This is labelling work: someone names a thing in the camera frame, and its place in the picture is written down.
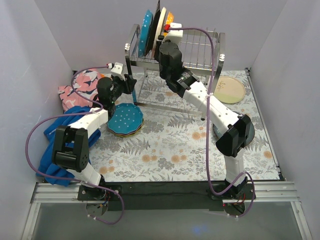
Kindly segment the orange dotted plate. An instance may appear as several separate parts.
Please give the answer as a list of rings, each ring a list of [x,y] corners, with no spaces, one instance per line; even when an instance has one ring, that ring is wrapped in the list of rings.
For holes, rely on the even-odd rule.
[[[165,33],[168,32],[171,23],[174,21],[174,18],[175,18],[174,15],[169,11],[168,14],[167,14],[167,18],[166,18],[166,21],[165,21],[164,28],[163,28],[163,31]]]

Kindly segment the steel dish rack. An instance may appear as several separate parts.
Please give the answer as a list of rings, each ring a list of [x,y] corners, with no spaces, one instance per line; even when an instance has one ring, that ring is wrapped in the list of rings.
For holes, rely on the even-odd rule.
[[[124,46],[127,72],[132,67],[157,71],[168,88],[180,97],[191,84],[205,78],[204,85],[215,90],[226,56],[226,34],[192,27],[179,23],[163,25],[163,32],[149,34],[147,40],[155,40],[155,51],[139,55],[142,27],[134,24]]]

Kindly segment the beige plate with sprig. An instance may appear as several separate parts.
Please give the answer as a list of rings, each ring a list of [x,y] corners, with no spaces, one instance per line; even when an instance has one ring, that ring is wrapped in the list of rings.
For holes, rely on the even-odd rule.
[[[221,76],[213,95],[222,103],[236,104],[243,100],[246,90],[244,84],[236,78]]]

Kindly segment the dark green brown plate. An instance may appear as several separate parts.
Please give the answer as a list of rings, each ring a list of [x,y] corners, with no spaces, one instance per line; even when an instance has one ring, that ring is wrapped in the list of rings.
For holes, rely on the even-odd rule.
[[[228,126],[223,126],[216,117],[214,119],[211,119],[211,122],[213,123],[213,132],[217,138],[216,146],[220,148],[234,148],[234,144],[232,140],[229,140],[227,137],[224,137],[224,134],[230,129]],[[252,142],[252,140],[255,137],[255,128],[252,122],[249,123],[247,126],[248,129],[248,135],[246,142],[244,146],[247,146]]]

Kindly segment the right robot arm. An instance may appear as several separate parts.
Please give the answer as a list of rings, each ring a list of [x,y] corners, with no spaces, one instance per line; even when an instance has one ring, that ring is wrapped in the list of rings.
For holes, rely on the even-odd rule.
[[[159,75],[168,88],[205,114],[207,124],[215,125],[222,134],[215,145],[224,157],[226,188],[220,192],[211,188],[212,193],[239,198],[248,182],[243,155],[250,131],[250,117],[238,115],[208,93],[200,79],[183,66],[182,52],[176,43],[160,36],[156,41],[154,58],[159,63]]]

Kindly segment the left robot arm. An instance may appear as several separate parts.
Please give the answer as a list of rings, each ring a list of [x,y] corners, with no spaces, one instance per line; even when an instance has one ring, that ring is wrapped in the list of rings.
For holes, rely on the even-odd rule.
[[[79,120],[68,124],[60,125],[55,130],[52,163],[68,173],[84,186],[89,187],[89,194],[95,200],[101,200],[106,196],[106,187],[102,184],[105,181],[89,163],[89,138],[108,121],[119,123],[115,120],[120,114],[115,101],[122,94],[131,94],[137,80],[131,74],[111,77],[103,77],[97,83],[98,107],[92,107],[88,114]]]

